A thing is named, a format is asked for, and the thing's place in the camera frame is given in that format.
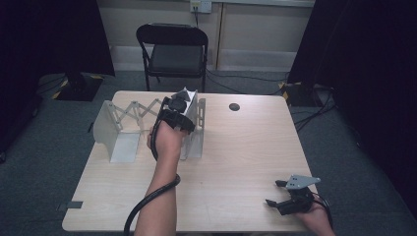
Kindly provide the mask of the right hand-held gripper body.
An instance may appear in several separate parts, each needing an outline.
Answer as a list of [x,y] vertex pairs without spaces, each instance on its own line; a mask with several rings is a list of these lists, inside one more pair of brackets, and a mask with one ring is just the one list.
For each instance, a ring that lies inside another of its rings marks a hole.
[[313,193],[309,189],[310,185],[321,182],[318,177],[308,177],[293,174],[286,181],[284,187],[290,194],[290,199],[277,204],[277,209],[281,215],[297,212],[308,212],[313,204]]

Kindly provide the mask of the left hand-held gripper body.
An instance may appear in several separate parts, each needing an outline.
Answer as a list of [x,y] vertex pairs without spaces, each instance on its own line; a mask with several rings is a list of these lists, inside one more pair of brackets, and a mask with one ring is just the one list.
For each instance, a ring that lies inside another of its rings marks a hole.
[[183,115],[183,112],[187,107],[185,102],[187,93],[185,93],[184,89],[185,88],[172,94],[170,97],[166,96],[162,100],[161,107],[156,118],[157,122],[164,121],[172,129],[179,128],[180,130],[186,130],[185,127],[189,122],[189,119]]

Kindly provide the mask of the expandable metal book rack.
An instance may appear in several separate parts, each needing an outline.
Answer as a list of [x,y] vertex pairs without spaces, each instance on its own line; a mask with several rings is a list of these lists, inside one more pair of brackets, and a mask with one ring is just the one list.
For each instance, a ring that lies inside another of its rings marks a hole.
[[[148,106],[132,101],[126,108],[105,100],[93,124],[93,136],[103,144],[109,161],[116,163],[134,162],[139,141],[145,139],[145,118],[155,120],[162,101],[154,99]],[[185,138],[181,149],[181,160],[199,158],[203,155],[206,100],[198,98],[198,114],[195,131]]]

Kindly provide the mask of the person's right hand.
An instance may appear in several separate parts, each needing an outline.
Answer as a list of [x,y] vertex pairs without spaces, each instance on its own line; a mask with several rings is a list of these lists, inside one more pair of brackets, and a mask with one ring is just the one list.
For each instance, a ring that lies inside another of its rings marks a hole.
[[313,203],[308,212],[298,212],[295,216],[311,230],[330,227],[328,213],[326,209],[318,203]]

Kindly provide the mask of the person's left hand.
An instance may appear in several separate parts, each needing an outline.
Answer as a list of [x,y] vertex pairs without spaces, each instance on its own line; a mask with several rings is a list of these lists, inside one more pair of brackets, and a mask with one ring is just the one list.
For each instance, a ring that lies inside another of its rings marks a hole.
[[172,129],[166,122],[151,127],[148,135],[148,147],[155,148],[157,163],[178,161],[181,153],[183,139],[189,133],[185,130]]

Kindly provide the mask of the black folding chair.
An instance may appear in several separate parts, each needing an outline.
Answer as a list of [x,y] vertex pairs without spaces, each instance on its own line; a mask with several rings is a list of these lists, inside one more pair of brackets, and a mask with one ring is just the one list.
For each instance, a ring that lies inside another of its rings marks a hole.
[[209,38],[197,27],[178,24],[145,24],[136,38],[142,48],[147,90],[149,77],[201,78],[206,88]]

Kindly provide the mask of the black stand base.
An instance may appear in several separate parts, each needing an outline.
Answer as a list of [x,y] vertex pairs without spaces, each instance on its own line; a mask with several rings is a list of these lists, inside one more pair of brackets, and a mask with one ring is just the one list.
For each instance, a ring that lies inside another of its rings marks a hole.
[[291,107],[323,107],[324,104],[313,88],[307,88],[302,83],[279,85],[282,97]]
[[93,101],[103,77],[83,75],[80,72],[66,73],[66,80],[52,95],[56,100]]

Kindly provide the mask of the grey tape strip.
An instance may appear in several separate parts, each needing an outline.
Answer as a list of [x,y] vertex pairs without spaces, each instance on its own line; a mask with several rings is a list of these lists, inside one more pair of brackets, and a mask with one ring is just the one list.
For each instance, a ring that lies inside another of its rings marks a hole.
[[69,202],[60,204],[57,209],[59,211],[66,211],[69,208],[81,208],[82,205],[83,205],[83,203],[79,202],[79,201],[75,201],[75,202],[74,201],[69,201]]

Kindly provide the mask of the dark curtain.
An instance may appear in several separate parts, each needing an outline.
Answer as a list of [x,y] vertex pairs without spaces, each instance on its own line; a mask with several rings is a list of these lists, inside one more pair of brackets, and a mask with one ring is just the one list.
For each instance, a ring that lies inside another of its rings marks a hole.
[[417,216],[417,0],[315,0],[288,80],[333,88]]
[[115,74],[97,0],[0,0],[0,153],[41,102],[39,80]]

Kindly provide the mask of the white wall outlet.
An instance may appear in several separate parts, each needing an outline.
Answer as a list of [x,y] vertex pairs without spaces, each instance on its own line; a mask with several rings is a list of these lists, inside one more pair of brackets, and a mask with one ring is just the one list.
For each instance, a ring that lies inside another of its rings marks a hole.
[[190,11],[192,13],[210,14],[212,3],[209,0],[190,0]]

